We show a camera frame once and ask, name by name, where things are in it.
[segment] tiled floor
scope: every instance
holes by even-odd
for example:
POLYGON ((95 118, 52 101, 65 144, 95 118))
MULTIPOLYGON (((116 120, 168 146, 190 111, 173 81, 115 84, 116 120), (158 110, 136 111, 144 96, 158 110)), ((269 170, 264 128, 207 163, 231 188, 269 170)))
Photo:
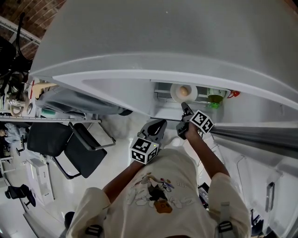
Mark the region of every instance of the tiled floor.
MULTIPOLYGON (((67 180, 55 164, 49 164, 50 177, 53 187, 54 202, 42 206, 37 204, 35 208, 29 209, 30 214, 43 223, 52 233, 59 235, 64 229, 64 215, 66 212, 74 211, 86 188, 103 188, 110 180, 123 171, 129 164, 129 143, 132 138, 140 131, 142 126, 149 120, 149 117, 132 113, 129 116, 119 115, 106 116, 102 120, 102 125, 116 139, 116 146, 106 148, 107 156, 103 159, 97 169, 89 178, 82 176, 72 180, 67 180)), ((168 127, 164 135, 163 142, 168 143, 176 136, 177 122, 168 122, 168 127)), ((98 125, 92 125, 89 128, 90 133, 100 142, 101 145, 110 143, 108 137, 98 125)), ((16 167, 17 170, 9 172, 7 177, 12 185, 20 186, 27 184, 27 173, 25 166, 21 166, 21 161, 31 159, 32 153, 24 151, 20 157, 15 153, 16 145, 11 146, 14 156, 13 163, 7 165, 7 168, 16 167)), ((189 143, 184 143, 186 152, 199 164, 199 158, 191 149, 189 143)), ((65 155, 62 153, 58 158, 63 168, 70 174, 76 174, 76 169, 71 165, 65 155)), ((203 167, 198 167, 198 173, 201 173, 201 179, 204 179, 203 167)))

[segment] brick wall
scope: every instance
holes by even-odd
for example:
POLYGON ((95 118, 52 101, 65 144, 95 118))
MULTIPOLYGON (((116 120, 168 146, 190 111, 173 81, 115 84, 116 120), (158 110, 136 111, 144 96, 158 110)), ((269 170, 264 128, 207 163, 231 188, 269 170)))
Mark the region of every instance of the brick wall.
POLYGON ((285 2, 296 12, 298 13, 298 0, 285 0, 285 2))
MULTIPOLYGON (((23 28, 38 38, 43 37, 53 18, 58 13, 66 0, 1 0, 0 16, 18 24, 20 14, 24 12, 23 28)), ((0 35, 5 39, 10 39, 13 35, 4 27, 0 27, 0 35)), ((28 43, 27 40, 21 39, 20 46, 28 43)), ((31 44, 22 51, 28 59, 35 56, 37 46, 31 44)))

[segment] white cabinet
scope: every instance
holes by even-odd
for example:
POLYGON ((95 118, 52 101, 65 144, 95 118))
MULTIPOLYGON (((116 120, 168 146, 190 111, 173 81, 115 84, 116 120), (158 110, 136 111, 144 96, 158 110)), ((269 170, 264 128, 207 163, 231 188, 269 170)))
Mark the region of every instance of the white cabinet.
POLYGON ((42 205, 53 202, 51 180, 46 164, 39 159, 30 159, 26 164, 30 189, 35 199, 42 205))
POLYGON ((5 196, 8 186, 8 181, 5 178, 0 178, 0 205, 8 201, 8 198, 5 196))

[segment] black chair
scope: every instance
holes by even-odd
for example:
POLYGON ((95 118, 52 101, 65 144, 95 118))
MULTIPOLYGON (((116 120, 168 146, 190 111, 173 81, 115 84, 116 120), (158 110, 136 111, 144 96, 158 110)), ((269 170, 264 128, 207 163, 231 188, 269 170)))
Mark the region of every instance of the black chair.
POLYGON ((27 208, 30 203, 32 206, 36 206, 36 201, 31 190, 24 184, 21 187, 8 186, 5 196, 8 199, 27 198, 28 202, 25 203, 27 208))
POLYGON ((253 218, 253 209, 251 209, 251 236, 259 236, 263 233, 264 220, 259 220, 260 215, 253 218))
POLYGON ((33 123, 28 135, 27 149, 52 156, 67 179, 80 175, 88 178, 107 155, 104 148, 115 145, 114 138, 105 130, 104 132, 111 138, 112 143, 101 146, 81 123, 75 125, 69 123, 68 126, 60 123, 33 123), (78 174, 67 174, 57 161, 56 157, 62 151, 77 169, 78 174))
POLYGON ((20 153, 21 153, 22 151, 25 150, 25 143, 26 143, 26 142, 27 142, 27 138, 24 139, 24 136, 22 135, 22 136, 20 137, 20 145, 22 146, 22 148, 21 148, 21 149, 15 148, 15 150, 16 150, 18 156, 20 156, 20 153))

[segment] cable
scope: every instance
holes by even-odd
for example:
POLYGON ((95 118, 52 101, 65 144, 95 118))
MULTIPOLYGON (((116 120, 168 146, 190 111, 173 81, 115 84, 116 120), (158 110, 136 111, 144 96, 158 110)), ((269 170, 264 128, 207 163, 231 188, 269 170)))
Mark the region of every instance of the cable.
POLYGON ((201 173, 203 173, 204 169, 199 173, 199 176, 201 175, 201 173))
POLYGON ((28 84, 28 85, 30 85, 30 86, 33 86, 33 84, 29 84, 29 83, 24 83, 24 82, 21 82, 22 84, 28 84))
POLYGON ((17 50, 18 50, 19 55, 20 55, 22 58, 24 58, 25 60, 27 60, 28 63, 31 63, 32 60, 27 59, 27 58, 22 54, 22 52, 21 52, 21 50, 20 50, 20 30, 21 30, 21 28, 22 28, 22 22, 23 22, 24 16, 25 16, 25 13, 21 13, 21 15, 20 15, 20 21, 19 21, 19 27, 18 27, 18 32, 17 32, 17 38, 16 38, 16 46, 17 46, 17 50))

